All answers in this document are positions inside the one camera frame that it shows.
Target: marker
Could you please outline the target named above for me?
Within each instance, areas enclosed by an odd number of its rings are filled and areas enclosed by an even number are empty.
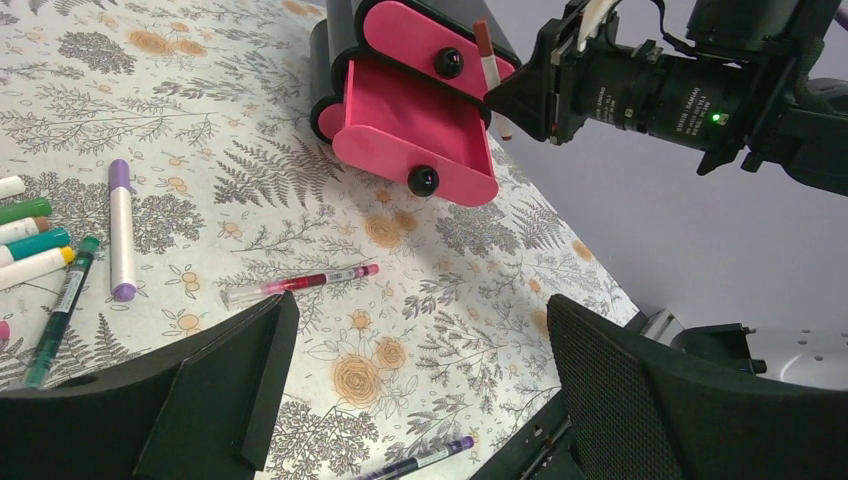
[[[71,236],[64,228],[54,228],[49,232],[24,238],[8,245],[0,245],[0,268],[31,257],[51,248],[66,247],[71,243]]]
[[[65,336],[65,330],[71,322],[71,315],[77,306],[77,300],[85,285],[88,271],[91,270],[91,264],[94,263],[94,254],[99,245],[100,241],[96,238],[85,237],[76,260],[68,267],[65,284],[62,285],[59,299],[50,312],[47,328],[44,329],[41,340],[35,346],[32,363],[24,373],[24,388],[38,388],[44,384],[47,373],[50,372],[50,365],[53,364],[56,352],[59,351],[62,337]]]
[[[53,207],[50,206],[50,202],[46,198],[34,198],[26,202],[0,207],[0,225],[27,217],[46,217],[51,213],[53,213]]]
[[[288,290],[300,290],[303,288],[317,287],[328,283],[339,283],[355,280],[368,275],[376,275],[380,271],[379,265],[368,265],[367,267],[356,267],[345,272],[319,273],[308,277],[288,278],[259,285],[248,285],[246,287],[231,288],[221,292],[221,299],[227,308],[237,304],[255,303],[264,298],[283,293]]]
[[[65,268],[75,256],[71,247],[54,248],[0,268],[0,291]]]
[[[418,455],[402,462],[394,463],[377,472],[368,475],[360,475],[354,480],[388,480],[390,478],[400,478],[404,475],[422,469],[427,465],[444,460],[450,456],[456,455],[459,452],[468,450],[474,446],[474,439],[470,436],[462,437],[459,440],[446,443],[441,447],[423,455]]]
[[[15,175],[14,177],[0,178],[0,200],[20,195],[25,191],[26,185],[24,185],[21,177]]]
[[[109,209],[112,297],[129,302],[135,297],[130,166],[121,159],[109,165]]]
[[[474,22],[474,39],[477,42],[477,51],[480,52],[480,61],[483,63],[483,76],[486,78],[486,87],[493,90],[501,84],[501,74],[498,72],[498,60],[495,57],[495,47],[492,45],[492,36],[489,34],[489,25],[486,20]],[[512,125],[509,120],[497,112],[495,115],[495,126],[498,135],[505,141],[512,140]]]
[[[0,225],[0,245],[6,245],[50,230],[50,222],[44,217],[23,218],[16,222]]]

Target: green pen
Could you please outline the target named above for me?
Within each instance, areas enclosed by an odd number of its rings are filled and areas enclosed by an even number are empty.
[[[13,203],[0,207],[0,225],[28,217],[46,217],[53,213],[50,202],[44,198],[33,198],[26,202]]]
[[[99,246],[100,240],[94,237],[85,237],[77,252],[76,259],[68,266],[68,274],[65,276],[65,284],[62,285],[59,299],[53,306],[50,318],[47,320],[47,328],[44,329],[41,340],[35,347],[32,363],[24,373],[24,388],[39,388],[47,379],[50,366],[53,364],[56,353],[59,351],[59,345],[62,343],[62,337],[65,336],[65,330],[68,329],[68,324],[71,322],[71,315],[73,315],[74,308],[77,306],[77,300],[79,300],[80,292],[85,285],[88,271],[91,269],[91,264],[94,263],[94,253],[97,252]]]

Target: teal marker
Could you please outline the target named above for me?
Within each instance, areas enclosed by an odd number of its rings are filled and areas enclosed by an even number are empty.
[[[77,258],[68,267],[68,274],[65,276],[65,284],[62,285],[62,291],[59,293],[59,300],[53,306],[50,318],[47,320],[47,328],[44,329],[41,340],[35,347],[32,363],[24,373],[24,388],[39,388],[47,379],[47,373],[50,372],[50,366],[59,351],[65,330],[71,323],[71,315],[77,306],[77,300],[79,300],[80,292],[85,285],[88,271],[91,269],[91,264],[94,263],[94,253],[97,252],[99,246],[100,241],[96,238],[85,237],[77,252]]]
[[[70,244],[71,236],[68,235],[68,231],[64,228],[54,228],[34,237],[23,238],[8,245],[0,245],[0,268],[35,254],[54,248],[67,247]]]

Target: floral tablecloth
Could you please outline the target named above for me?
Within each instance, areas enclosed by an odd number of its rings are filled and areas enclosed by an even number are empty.
[[[307,120],[318,7],[290,0],[0,0],[0,177],[104,241],[48,385],[228,318],[219,289],[380,264],[304,290],[260,478],[352,477],[472,435],[426,470],[470,476],[558,389],[553,293],[623,323],[636,308],[492,140],[481,208],[411,196],[339,163]],[[106,166],[131,162],[139,285],[109,294]],[[0,292],[18,378],[63,274]]]

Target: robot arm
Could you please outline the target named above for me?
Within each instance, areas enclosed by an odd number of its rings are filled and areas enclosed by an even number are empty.
[[[537,141],[571,141],[587,119],[704,152],[706,175],[749,152],[796,181],[848,195],[848,82],[809,80],[841,0],[698,0],[682,54],[615,43],[620,0],[571,0],[530,61],[485,97]]]

